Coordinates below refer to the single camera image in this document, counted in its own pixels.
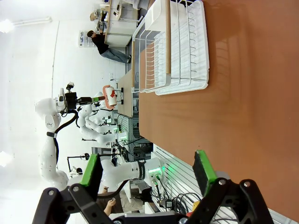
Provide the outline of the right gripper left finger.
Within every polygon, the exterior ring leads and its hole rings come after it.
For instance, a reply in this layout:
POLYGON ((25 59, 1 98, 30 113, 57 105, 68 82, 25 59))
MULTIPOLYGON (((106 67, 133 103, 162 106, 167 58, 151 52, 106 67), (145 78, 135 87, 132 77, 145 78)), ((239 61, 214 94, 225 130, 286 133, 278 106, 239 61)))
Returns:
POLYGON ((32 223, 65 224, 70 214, 80 213, 89 224, 111 224, 112 220, 96 203, 102 173, 98 155, 91 155, 80 183, 67 186, 62 191, 44 189, 32 223))

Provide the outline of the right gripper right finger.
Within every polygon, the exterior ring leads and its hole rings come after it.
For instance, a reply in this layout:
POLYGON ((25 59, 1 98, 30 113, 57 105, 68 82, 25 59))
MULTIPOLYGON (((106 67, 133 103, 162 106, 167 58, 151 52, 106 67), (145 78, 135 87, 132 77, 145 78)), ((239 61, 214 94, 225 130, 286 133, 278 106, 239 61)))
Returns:
POLYGON ((195 152, 192 168, 203 198, 187 219, 188 224, 211 223, 220 207, 230 208, 239 224, 273 223, 254 180, 244 179, 234 183, 230 179, 218 177, 203 150, 195 152))

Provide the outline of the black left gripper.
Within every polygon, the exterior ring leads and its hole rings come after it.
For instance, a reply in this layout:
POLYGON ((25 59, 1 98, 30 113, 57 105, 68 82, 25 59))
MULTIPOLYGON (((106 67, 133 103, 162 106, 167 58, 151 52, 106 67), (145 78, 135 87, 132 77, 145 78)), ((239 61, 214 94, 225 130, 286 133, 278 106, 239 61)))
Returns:
POLYGON ((91 104, 91 103, 97 103, 104 100, 104 96, 100 96, 100 97, 80 97, 78 99, 76 99, 76 104, 77 105, 87 105, 87 104, 91 104))

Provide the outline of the onlooker's bare hand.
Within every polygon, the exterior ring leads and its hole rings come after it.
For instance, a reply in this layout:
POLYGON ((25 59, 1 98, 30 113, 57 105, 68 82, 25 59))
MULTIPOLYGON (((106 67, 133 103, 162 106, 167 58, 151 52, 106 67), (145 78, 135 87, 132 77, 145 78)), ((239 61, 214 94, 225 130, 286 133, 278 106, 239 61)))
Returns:
POLYGON ((112 207, 116 204, 116 200, 114 198, 112 198, 111 200, 109 200, 107 202, 107 205, 104 209, 104 213, 109 216, 111 214, 112 211, 112 207))

